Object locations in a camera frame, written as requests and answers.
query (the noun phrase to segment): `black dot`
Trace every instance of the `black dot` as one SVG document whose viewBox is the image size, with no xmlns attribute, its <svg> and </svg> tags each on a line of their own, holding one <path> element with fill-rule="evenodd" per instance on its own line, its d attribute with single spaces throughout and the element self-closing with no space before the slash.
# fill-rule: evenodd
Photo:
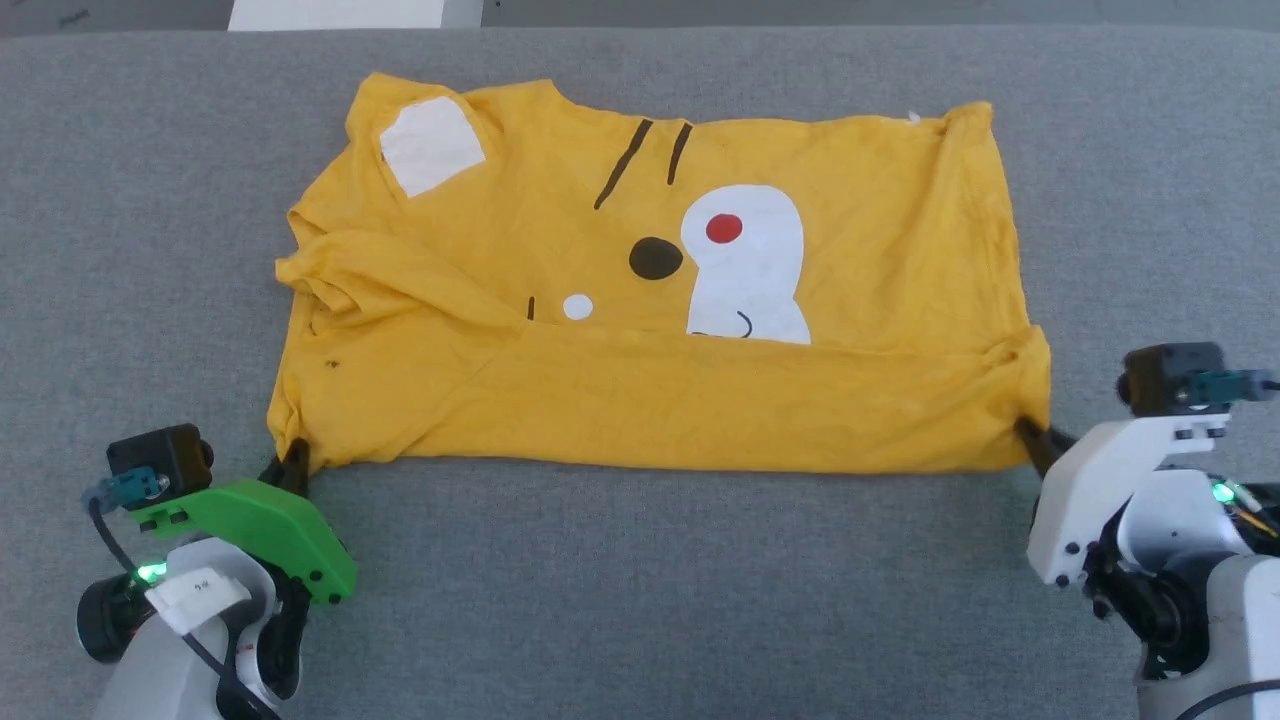
<svg viewBox="0 0 1280 720">
<path fill-rule="evenodd" d="M 684 261 L 685 254 L 660 237 L 643 237 L 631 247 L 631 272 L 646 281 L 671 277 Z"/>
</svg>

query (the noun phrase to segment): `black cable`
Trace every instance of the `black cable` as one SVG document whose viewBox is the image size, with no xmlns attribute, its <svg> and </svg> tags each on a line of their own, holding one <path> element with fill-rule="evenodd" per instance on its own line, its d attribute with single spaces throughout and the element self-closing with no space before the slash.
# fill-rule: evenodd
<svg viewBox="0 0 1280 720">
<path fill-rule="evenodd" d="M 1199 717 L 1201 715 L 1208 712 L 1210 710 L 1217 707 L 1219 705 L 1222 705 L 1229 700 L 1235 700 L 1238 697 L 1267 692 L 1267 691 L 1280 691 L 1280 678 L 1274 680 L 1258 680 L 1256 683 L 1244 683 L 1240 685 L 1235 685 L 1233 688 L 1226 688 L 1225 691 L 1219 691 L 1184 710 L 1183 714 L 1176 717 L 1176 720 L 1192 720 L 1193 717 Z"/>
<path fill-rule="evenodd" d="M 115 536 L 111 534 L 111 530 L 106 527 L 106 521 L 102 520 L 101 501 L 96 497 L 88 501 L 88 516 L 93 519 L 93 528 L 97 529 L 99 537 L 102 538 L 102 543 L 106 546 L 106 550 L 111 552 L 111 556 L 120 564 L 120 568 L 124 568 L 124 571 L 128 573 L 136 582 L 150 588 L 151 583 L 138 577 L 138 566 L 133 564 L 133 560 L 131 560 L 128 553 L 124 552 L 120 543 L 115 542 Z M 200 644 L 200 641 L 192 637 L 191 633 L 182 635 L 182 639 L 187 643 L 187 647 L 196 652 L 197 657 L 205 661 L 205 665 L 209 665 L 210 670 L 218 674 L 223 683 L 227 683 L 227 685 L 229 685 L 236 694 L 241 696 L 241 700 L 247 702 L 259 715 L 266 717 L 268 720 L 282 720 L 274 710 L 262 702 L 262 698 L 257 697 L 253 691 L 248 689 L 244 683 L 241 682 L 233 667 L 228 667 L 215 660 L 214 656 L 209 653 L 209 650 Z"/>
</svg>

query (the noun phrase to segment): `red dot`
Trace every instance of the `red dot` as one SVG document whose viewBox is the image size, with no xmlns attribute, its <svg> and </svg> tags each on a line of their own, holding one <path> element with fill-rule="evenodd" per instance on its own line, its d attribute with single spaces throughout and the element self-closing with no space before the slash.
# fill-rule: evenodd
<svg viewBox="0 0 1280 720">
<path fill-rule="evenodd" d="M 719 214 L 707 223 L 707 240 L 724 245 L 742 234 L 742 220 L 737 215 Z"/>
</svg>

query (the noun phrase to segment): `folded shirt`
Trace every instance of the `folded shirt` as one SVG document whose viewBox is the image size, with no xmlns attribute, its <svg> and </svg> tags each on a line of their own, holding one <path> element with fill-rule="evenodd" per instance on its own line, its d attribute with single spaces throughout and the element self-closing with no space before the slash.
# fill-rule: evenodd
<svg viewBox="0 0 1280 720">
<path fill-rule="evenodd" d="M 375 74 L 289 213 L 278 450 L 306 438 L 312 470 L 1023 462 L 1050 352 L 991 117 L 692 124 L 549 81 Z"/>
</svg>

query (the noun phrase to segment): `green led light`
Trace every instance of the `green led light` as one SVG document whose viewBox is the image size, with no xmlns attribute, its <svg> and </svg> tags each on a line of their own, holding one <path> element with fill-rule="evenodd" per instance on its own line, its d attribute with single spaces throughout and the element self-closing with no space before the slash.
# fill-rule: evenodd
<svg viewBox="0 0 1280 720">
<path fill-rule="evenodd" d="M 142 580 L 150 583 L 155 578 L 159 578 L 160 575 L 164 575 L 168 571 L 169 568 L 164 562 L 156 562 L 155 565 L 143 565 L 142 568 L 138 568 L 138 578 L 142 578 Z"/>
<path fill-rule="evenodd" d="M 1222 483 L 1217 483 L 1213 486 L 1213 500 L 1217 500 L 1224 505 L 1228 502 L 1235 502 L 1235 491 Z"/>
</svg>

